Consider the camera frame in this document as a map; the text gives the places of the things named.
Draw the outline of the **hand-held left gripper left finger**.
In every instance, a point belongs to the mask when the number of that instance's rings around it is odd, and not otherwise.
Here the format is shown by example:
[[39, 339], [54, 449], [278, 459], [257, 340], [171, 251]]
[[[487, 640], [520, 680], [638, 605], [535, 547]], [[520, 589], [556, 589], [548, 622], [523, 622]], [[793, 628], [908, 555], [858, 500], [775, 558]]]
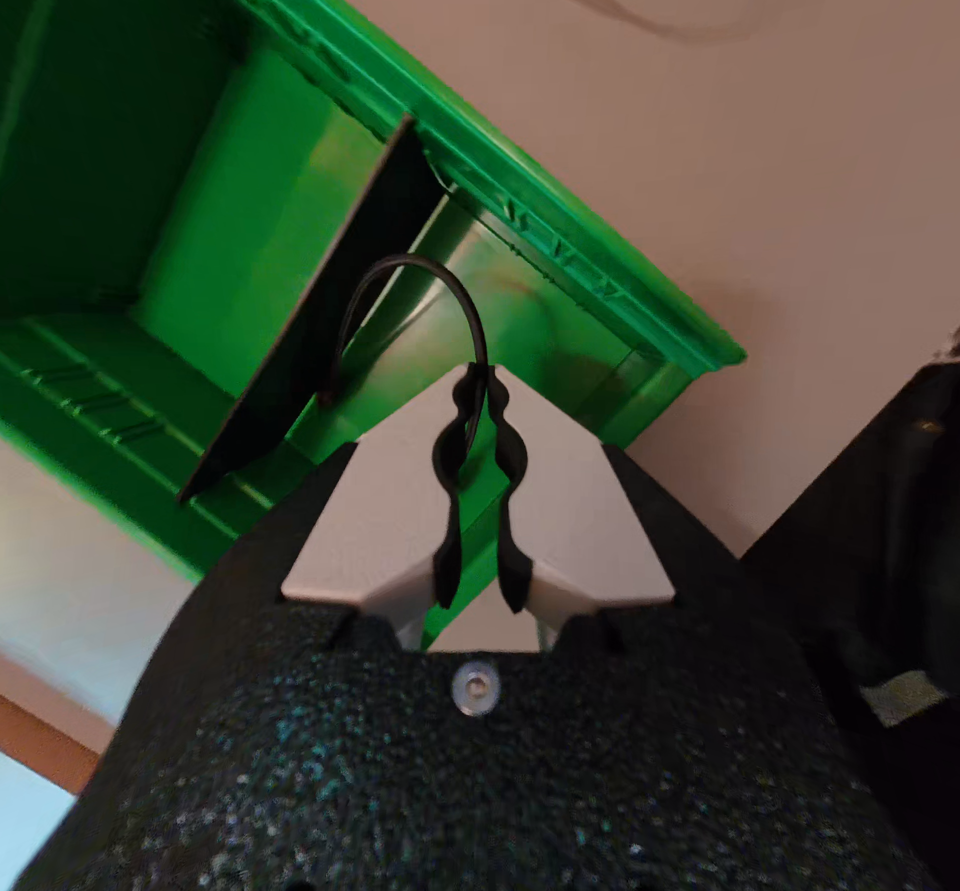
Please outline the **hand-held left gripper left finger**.
[[420, 649], [428, 611], [461, 581], [459, 474], [481, 400], [482, 366], [463, 364], [351, 443], [282, 596], [348, 605]]

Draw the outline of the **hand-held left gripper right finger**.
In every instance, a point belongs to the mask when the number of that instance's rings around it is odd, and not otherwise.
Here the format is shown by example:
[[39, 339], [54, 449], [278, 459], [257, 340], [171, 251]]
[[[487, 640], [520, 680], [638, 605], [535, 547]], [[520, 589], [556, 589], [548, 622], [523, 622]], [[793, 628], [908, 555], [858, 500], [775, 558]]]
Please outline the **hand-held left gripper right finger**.
[[613, 446], [503, 366], [488, 369], [499, 503], [497, 580], [513, 613], [569, 620], [665, 605], [669, 579], [614, 465]]

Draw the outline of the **green plastic bin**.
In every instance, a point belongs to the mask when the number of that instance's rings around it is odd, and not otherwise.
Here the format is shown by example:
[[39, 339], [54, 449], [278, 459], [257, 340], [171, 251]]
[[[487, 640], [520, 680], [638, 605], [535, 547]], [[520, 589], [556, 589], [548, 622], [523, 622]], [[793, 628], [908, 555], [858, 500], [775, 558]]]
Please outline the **green plastic bin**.
[[[404, 115], [444, 195], [361, 280], [285, 439], [178, 493]], [[498, 577], [488, 405], [503, 366], [615, 448], [745, 353], [642, 254], [344, 0], [2, 0], [2, 433], [195, 573], [282, 583], [348, 446], [482, 366], [459, 473], [460, 585]]]

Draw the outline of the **black bin divider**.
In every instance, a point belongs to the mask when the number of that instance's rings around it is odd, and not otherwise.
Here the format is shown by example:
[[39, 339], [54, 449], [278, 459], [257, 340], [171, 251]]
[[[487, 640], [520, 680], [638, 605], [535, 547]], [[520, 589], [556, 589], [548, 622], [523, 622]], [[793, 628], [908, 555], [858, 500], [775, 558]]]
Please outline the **black bin divider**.
[[445, 189], [412, 115], [404, 114], [360, 196], [321, 258], [266, 357], [177, 494], [186, 503], [271, 453], [330, 382], [354, 292], [379, 261], [407, 255]]

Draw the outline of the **dark cloth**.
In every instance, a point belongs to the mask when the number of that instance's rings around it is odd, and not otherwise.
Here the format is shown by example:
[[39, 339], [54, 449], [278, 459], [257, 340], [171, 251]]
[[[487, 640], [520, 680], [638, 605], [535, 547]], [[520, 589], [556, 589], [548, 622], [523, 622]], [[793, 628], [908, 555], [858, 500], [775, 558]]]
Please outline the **dark cloth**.
[[747, 550], [861, 779], [958, 889], [958, 330]]

